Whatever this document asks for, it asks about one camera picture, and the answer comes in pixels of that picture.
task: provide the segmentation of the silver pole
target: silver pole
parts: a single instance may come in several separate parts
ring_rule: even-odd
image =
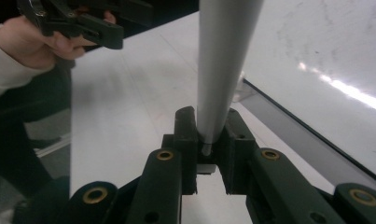
[[[197,129],[216,142],[226,122],[263,0],[201,0]]]

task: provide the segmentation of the hand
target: hand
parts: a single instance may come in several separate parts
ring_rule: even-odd
[[[104,13],[104,20],[116,22],[109,11]],[[22,65],[36,69],[53,66],[55,56],[74,60],[84,55],[83,46],[91,45],[82,36],[68,39],[59,32],[43,36],[24,16],[10,19],[0,28],[0,48]]]

